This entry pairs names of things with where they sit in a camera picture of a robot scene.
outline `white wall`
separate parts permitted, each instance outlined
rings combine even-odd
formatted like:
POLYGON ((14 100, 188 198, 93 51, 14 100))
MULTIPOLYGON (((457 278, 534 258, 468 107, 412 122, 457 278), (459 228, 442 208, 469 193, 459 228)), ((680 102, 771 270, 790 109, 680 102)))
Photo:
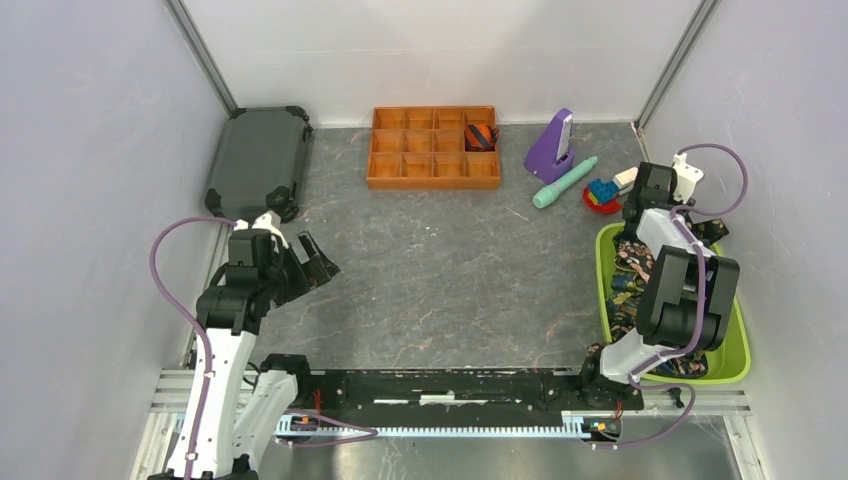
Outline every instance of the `white wall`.
MULTIPOLYGON (((147 254, 201 212, 224 111, 160 1, 5 2, 0 58, 0 476, 127 478, 187 333, 147 254)), ((161 252, 178 298, 213 230, 161 252)))
POLYGON ((240 106, 320 125, 375 106, 494 105, 500 122, 633 120, 697 0, 187 0, 240 106))
MULTIPOLYGON (((845 2, 722 2, 646 132, 654 162, 696 142, 747 160, 750 191, 724 243, 742 266, 744 387, 776 479, 844 478, 848 465, 846 17, 845 2)), ((701 206, 727 205, 733 161, 689 158, 710 175, 701 206)))

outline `marble surface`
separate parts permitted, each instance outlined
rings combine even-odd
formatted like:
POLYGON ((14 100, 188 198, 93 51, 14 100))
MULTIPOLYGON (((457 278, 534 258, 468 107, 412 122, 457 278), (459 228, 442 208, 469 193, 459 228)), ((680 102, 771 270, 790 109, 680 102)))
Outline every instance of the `marble surface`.
POLYGON ((580 195, 642 153, 627 124, 576 125, 577 161, 597 155, 598 165, 538 210, 531 199, 543 184, 522 163, 543 129, 501 128, 502 183, 491 191, 370 191, 370 130, 316 130, 302 214, 283 232, 309 230, 342 273, 271 312, 251 358, 305 354, 313 368, 579 366, 602 338, 595 236, 621 218, 590 211, 580 195))

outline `gray wall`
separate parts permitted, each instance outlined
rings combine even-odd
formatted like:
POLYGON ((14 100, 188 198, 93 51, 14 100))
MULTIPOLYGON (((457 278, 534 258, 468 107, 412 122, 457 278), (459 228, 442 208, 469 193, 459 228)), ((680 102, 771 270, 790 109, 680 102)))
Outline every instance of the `gray wall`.
MULTIPOLYGON (((848 465, 845 18, 846 2, 722 2, 646 131, 654 162, 696 142, 747 160, 749 195, 725 245, 742 266, 744 387, 776 479, 844 478, 848 465)), ((727 205, 733 161, 689 158, 709 175, 701 206, 727 205)))
MULTIPOLYGON (((201 212, 224 112, 158 0, 19 0, 0 16, 3 478, 126 478, 187 328, 147 253, 201 212)), ((161 252, 200 288, 214 227, 161 252)))

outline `black floral cloth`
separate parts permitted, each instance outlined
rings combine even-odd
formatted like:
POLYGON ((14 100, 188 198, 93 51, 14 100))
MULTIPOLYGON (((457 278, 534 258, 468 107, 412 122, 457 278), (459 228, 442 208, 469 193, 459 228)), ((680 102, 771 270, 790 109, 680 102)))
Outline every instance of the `black floral cloth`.
MULTIPOLYGON (((707 246, 730 233, 721 219, 694 225, 687 221, 687 226, 707 246)), ((615 343, 635 326, 636 311, 639 309, 645 285, 651 279, 654 257, 644 243, 624 238, 622 234, 613 237, 613 243, 616 251, 615 272, 610 283, 612 293, 607 297, 606 309, 610 334, 615 343)), ((589 347, 588 354, 591 355, 604 346, 603 343, 596 343, 589 347)), ((673 358, 659 365, 651 373, 672 378, 698 378, 706 375, 708 371, 709 364, 705 352, 698 351, 673 358)))

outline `orange and black striped object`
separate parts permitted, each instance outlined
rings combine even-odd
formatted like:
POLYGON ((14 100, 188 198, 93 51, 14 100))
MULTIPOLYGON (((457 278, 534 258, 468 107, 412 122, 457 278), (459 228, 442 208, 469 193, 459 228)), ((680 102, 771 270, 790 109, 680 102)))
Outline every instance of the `orange and black striped object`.
POLYGON ((491 125, 468 125, 465 127, 466 152, 491 152, 498 141, 498 129, 491 125))

